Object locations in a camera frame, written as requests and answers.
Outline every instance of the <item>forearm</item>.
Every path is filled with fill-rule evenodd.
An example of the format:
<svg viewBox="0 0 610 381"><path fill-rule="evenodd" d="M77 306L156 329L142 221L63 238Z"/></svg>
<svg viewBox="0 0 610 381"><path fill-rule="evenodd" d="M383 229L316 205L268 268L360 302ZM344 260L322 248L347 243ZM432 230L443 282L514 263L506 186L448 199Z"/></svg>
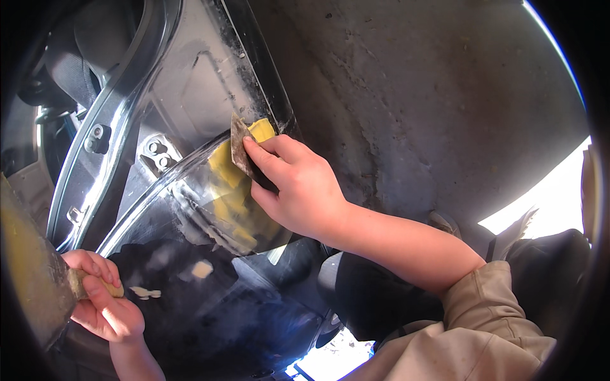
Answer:
<svg viewBox="0 0 610 381"><path fill-rule="evenodd" d="M415 221L353 204L321 239L360 255L424 290L443 294L485 261L460 239Z"/></svg>
<svg viewBox="0 0 610 381"><path fill-rule="evenodd" d="M165 380L142 336L130 343L110 343L110 357L120 380Z"/></svg>

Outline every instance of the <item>right hand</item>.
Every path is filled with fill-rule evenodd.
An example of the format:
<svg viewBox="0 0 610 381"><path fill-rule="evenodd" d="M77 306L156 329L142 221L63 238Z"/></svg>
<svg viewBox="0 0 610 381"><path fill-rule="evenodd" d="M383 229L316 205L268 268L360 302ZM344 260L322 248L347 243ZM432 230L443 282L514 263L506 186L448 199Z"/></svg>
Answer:
<svg viewBox="0 0 610 381"><path fill-rule="evenodd" d="M260 145L246 137L243 146L279 189L276 196L252 181L252 198L269 217L292 232L322 242L340 228L349 203L323 157L288 135Z"/></svg>
<svg viewBox="0 0 610 381"><path fill-rule="evenodd" d="M71 319L91 333L111 343L133 343L142 338L144 316L140 309L126 298L114 298L99 280L120 287L118 268L109 259L82 249L68 251L62 258L71 268L84 270L90 275L82 279L89 300L79 301Z"/></svg>

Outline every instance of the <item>beige sleeve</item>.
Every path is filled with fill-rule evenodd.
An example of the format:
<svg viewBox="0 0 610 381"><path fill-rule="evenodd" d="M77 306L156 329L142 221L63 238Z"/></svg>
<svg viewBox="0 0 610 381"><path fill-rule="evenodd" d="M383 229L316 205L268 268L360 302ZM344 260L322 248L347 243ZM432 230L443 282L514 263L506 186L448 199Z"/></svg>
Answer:
<svg viewBox="0 0 610 381"><path fill-rule="evenodd" d="M505 261L490 262L465 276L449 289L443 307L445 329L461 327L492 333L540 361L555 344L525 318L512 293L511 268Z"/></svg>

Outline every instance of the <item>left hand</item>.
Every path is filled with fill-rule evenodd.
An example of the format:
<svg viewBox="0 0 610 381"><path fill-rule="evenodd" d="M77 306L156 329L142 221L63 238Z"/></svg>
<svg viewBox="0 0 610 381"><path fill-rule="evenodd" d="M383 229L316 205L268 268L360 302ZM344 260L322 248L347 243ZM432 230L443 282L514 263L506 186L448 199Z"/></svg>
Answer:
<svg viewBox="0 0 610 381"><path fill-rule="evenodd" d="M114 262L82 249L62 254L62 258L71 268L90 274L82 279L89 300L78 302L71 319L112 343L139 340L144 332L142 312L126 298L112 297L99 280L102 277L115 287L121 286L118 268Z"/></svg>

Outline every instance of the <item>shoe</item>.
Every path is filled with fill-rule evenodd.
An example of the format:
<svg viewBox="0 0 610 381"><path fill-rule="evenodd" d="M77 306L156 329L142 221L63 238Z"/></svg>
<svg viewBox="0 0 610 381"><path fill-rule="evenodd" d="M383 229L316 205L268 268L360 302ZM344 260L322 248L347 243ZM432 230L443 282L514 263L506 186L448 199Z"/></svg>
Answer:
<svg viewBox="0 0 610 381"><path fill-rule="evenodd" d="M437 210L431 211L428 215L428 225L458 237L460 240L462 239L458 224L453 220L453 218L442 212Z"/></svg>

